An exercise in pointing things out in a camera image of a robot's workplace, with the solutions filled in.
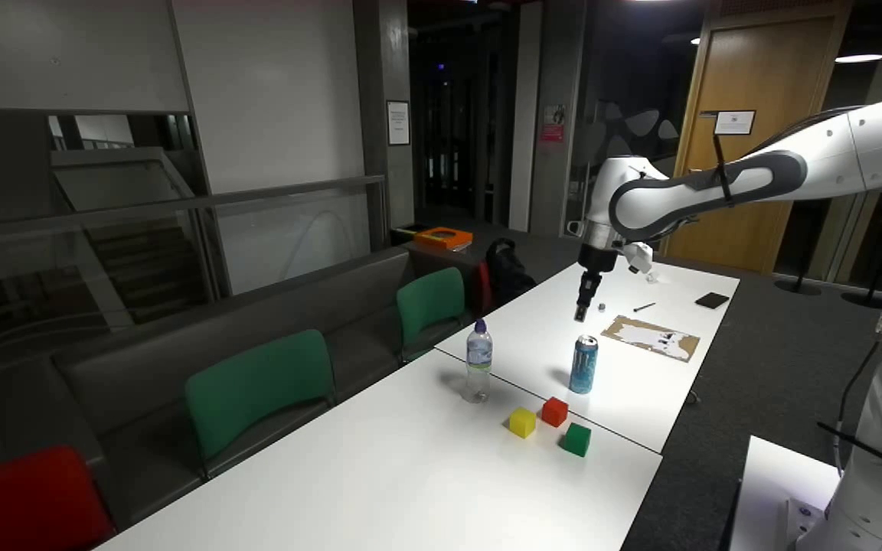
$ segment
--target gray sofa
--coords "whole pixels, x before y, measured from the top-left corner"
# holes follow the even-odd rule
[[[281,334],[319,326],[334,357],[334,402],[343,402],[397,368],[396,291],[437,265],[444,264],[435,257],[389,249],[4,370],[0,453],[9,458],[50,443],[76,448],[110,513],[131,522],[206,479],[180,395],[190,372]],[[330,402],[255,426],[226,458],[238,461],[325,408]]]

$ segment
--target staircase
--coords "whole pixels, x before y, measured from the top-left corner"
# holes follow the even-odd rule
[[[206,302],[200,257],[177,219],[88,230],[88,240],[136,324]]]

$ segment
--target table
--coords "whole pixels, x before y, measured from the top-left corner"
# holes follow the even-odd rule
[[[621,548],[659,456],[591,423],[584,458],[547,426],[520,439],[502,423],[538,402],[463,383],[430,353],[101,548]]]
[[[584,321],[573,321],[583,265],[573,264],[523,298],[486,316],[493,334],[493,375],[508,378],[538,399],[565,399],[591,423],[614,428],[661,453],[692,378],[718,336],[725,307],[703,308],[695,301],[707,291],[733,298],[737,277],[655,264],[655,282],[629,273],[619,261],[600,277]],[[597,375],[587,395],[566,389],[573,343],[583,334],[600,334],[616,316],[676,326],[702,343],[688,361],[675,361],[619,338],[600,336]],[[463,357],[473,326],[437,343],[440,353]]]
[[[788,503],[807,503],[824,511],[835,491],[835,484],[838,475],[833,465],[771,439],[750,437],[729,548],[783,551]]]

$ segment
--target dark floor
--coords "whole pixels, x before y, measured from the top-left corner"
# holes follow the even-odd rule
[[[699,404],[685,404],[624,548],[714,551],[729,542],[750,434],[833,461],[815,423],[835,423],[879,313],[835,291],[790,292],[770,277],[742,277],[695,383]],[[875,361],[852,392],[852,423]]]

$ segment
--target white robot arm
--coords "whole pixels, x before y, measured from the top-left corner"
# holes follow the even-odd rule
[[[685,216],[742,201],[798,201],[882,190],[882,104],[867,104],[796,129],[718,171],[669,179],[642,156],[616,156],[597,175],[579,264],[584,265],[576,319],[583,321],[600,273],[616,257],[649,268],[655,237]],[[867,395],[858,439],[882,453],[882,364]],[[838,490],[796,548],[852,551],[882,548],[882,458],[854,449]]]

